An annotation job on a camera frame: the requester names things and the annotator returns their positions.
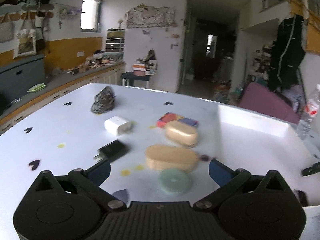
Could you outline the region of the grey drawer organiser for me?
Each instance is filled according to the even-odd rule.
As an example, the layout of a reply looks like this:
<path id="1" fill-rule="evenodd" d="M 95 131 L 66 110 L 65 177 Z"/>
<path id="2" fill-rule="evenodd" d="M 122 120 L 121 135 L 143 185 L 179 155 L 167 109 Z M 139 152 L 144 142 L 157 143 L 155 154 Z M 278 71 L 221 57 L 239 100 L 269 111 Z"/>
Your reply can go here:
<path id="1" fill-rule="evenodd" d="M 106 32 L 105 51 L 107 53 L 123 53 L 125 29 L 108 29 Z"/>

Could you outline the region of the pink orange pot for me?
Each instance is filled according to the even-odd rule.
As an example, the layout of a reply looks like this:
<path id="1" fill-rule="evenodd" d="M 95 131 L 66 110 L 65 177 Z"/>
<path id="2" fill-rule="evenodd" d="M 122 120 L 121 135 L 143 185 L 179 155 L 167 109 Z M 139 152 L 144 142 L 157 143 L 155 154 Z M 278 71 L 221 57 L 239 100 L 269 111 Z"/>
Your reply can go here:
<path id="1" fill-rule="evenodd" d="M 135 63 L 132 65 L 132 70 L 135 76 L 145 76 L 146 65 L 141 63 Z"/>

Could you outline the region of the green packet on counter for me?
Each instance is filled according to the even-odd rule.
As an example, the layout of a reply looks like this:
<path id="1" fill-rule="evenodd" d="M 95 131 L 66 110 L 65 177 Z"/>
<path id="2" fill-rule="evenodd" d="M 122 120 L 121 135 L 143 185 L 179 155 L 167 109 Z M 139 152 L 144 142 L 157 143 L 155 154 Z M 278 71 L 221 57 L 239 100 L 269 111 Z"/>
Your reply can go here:
<path id="1" fill-rule="evenodd" d="M 36 92 L 38 92 L 38 91 L 43 90 L 45 87 L 46 87 L 46 84 L 45 84 L 45 83 L 36 84 L 36 85 L 34 85 L 33 87 L 31 87 L 31 88 L 28 89 L 28 93 L 36 93 Z"/>

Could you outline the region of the white cardboard tray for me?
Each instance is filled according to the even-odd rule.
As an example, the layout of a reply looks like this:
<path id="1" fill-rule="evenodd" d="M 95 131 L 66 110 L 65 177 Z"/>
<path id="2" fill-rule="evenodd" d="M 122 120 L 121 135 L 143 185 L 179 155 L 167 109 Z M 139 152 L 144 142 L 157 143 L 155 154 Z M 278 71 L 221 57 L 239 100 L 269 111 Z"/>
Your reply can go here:
<path id="1" fill-rule="evenodd" d="M 277 170 L 295 192 L 305 192 L 306 226 L 302 239 L 319 239 L 319 173 L 302 171 L 319 162 L 319 135 L 301 140 L 281 120 L 228 105 L 212 110 L 214 158 L 255 175 Z"/>

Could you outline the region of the black hair claw clip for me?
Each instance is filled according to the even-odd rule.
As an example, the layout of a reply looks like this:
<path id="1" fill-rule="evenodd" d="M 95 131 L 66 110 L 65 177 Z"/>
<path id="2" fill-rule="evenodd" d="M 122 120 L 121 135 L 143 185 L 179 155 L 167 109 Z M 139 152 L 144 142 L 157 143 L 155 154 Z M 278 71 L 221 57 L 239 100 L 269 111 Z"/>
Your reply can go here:
<path id="1" fill-rule="evenodd" d="M 111 86 L 106 86 L 95 97 L 91 112 L 94 114 L 103 114 L 111 111 L 115 106 L 115 94 Z"/>

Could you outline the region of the fabric wall hanging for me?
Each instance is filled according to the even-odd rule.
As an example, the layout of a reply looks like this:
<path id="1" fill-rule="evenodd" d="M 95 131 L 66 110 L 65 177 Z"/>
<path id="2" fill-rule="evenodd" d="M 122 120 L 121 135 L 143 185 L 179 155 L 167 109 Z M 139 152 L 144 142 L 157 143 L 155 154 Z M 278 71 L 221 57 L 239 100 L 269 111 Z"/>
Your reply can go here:
<path id="1" fill-rule="evenodd" d="M 174 7 L 154 7 L 141 4 L 126 13 L 126 27 L 133 28 L 164 28 L 176 27 Z"/>

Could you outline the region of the canvas tote bag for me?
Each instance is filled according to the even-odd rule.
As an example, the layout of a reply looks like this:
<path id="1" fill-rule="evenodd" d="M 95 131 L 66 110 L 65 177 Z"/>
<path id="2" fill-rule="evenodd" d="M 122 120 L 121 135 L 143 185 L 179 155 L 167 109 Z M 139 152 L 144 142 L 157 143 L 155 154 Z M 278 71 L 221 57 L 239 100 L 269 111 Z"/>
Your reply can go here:
<path id="1" fill-rule="evenodd" d="M 16 36 L 17 45 L 13 52 L 13 59 L 36 55 L 36 30 L 30 11 L 27 11 L 21 28 Z"/>

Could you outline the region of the colourful card box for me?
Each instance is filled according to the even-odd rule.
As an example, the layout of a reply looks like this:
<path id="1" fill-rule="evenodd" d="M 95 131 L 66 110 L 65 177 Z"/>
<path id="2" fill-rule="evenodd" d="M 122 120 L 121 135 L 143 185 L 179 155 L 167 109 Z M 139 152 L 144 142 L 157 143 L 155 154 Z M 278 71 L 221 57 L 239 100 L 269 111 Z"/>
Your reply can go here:
<path id="1" fill-rule="evenodd" d="M 182 115 L 178 115 L 172 112 L 167 112 L 157 120 L 156 126 L 159 128 L 163 128 L 167 123 L 171 121 L 179 121 L 193 127 L 197 127 L 199 125 L 199 122 L 194 119 L 186 118 Z"/>

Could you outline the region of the small dark stool table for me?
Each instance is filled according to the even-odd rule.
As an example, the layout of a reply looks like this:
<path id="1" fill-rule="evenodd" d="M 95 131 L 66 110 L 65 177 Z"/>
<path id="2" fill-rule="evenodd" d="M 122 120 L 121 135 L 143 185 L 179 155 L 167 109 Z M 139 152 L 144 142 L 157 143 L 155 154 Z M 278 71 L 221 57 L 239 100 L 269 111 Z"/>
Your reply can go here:
<path id="1" fill-rule="evenodd" d="M 137 76 L 134 72 L 125 72 L 121 74 L 122 86 L 134 86 L 134 82 L 137 81 L 145 81 L 145 87 L 149 88 L 150 76 Z"/>

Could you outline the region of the black wall charger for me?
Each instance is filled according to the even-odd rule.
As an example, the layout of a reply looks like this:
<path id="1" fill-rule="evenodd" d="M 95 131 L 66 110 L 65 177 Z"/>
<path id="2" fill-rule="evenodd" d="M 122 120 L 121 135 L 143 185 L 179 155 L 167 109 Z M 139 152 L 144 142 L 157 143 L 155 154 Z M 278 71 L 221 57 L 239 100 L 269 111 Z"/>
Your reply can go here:
<path id="1" fill-rule="evenodd" d="M 113 142 L 99 148 L 98 154 L 93 158 L 95 160 L 107 159 L 112 163 L 127 154 L 128 150 L 129 148 L 120 140 L 114 140 Z"/>

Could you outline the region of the beige oval case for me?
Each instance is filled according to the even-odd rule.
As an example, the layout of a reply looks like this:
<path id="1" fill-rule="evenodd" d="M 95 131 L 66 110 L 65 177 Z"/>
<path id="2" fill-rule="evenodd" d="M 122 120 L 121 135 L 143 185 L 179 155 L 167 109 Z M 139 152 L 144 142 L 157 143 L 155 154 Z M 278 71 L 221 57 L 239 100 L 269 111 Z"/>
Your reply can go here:
<path id="1" fill-rule="evenodd" d="M 194 147 L 199 141 L 197 128 L 177 120 L 167 123 L 164 130 L 165 136 L 169 140 L 183 147 Z"/>

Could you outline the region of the white wall charger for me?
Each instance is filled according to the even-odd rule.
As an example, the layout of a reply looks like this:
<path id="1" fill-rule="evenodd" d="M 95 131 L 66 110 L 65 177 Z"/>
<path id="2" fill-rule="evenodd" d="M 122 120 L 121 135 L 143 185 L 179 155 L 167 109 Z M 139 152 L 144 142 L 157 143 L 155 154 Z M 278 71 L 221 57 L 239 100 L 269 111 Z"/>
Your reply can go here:
<path id="1" fill-rule="evenodd" d="M 119 116 L 113 116 L 104 122 L 105 130 L 114 136 L 119 136 L 131 131 L 132 122 Z"/>

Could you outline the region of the black hanging garment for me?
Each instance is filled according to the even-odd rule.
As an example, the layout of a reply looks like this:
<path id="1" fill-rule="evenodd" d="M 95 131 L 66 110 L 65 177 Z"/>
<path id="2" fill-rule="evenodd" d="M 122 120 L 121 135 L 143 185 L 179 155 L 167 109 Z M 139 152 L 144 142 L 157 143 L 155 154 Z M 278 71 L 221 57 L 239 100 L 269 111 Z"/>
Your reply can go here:
<path id="1" fill-rule="evenodd" d="M 284 19 L 278 26 L 268 74 L 268 88 L 271 91 L 290 89 L 298 84 L 297 72 L 305 55 L 302 48 L 303 23 L 302 16 L 294 15 Z"/>

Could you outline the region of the mint green round disc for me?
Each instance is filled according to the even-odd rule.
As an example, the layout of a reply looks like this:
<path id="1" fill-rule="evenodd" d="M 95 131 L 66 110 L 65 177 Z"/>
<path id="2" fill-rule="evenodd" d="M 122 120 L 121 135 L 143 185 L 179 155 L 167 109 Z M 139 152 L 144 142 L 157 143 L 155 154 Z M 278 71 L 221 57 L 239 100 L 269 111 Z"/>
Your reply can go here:
<path id="1" fill-rule="evenodd" d="M 180 196 L 191 188 L 190 176 L 176 168 L 161 171 L 158 182 L 159 188 L 169 196 Z"/>

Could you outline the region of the wooden oval block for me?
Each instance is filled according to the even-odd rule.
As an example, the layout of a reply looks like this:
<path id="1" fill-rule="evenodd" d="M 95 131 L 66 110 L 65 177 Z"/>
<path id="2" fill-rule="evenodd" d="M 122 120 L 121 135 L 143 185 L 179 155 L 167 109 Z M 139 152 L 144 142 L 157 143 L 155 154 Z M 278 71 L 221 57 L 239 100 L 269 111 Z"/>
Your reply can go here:
<path id="1" fill-rule="evenodd" d="M 194 151 L 174 146 L 151 145 L 145 150 L 146 165 L 156 171 L 175 168 L 186 173 L 193 171 L 199 162 Z"/>

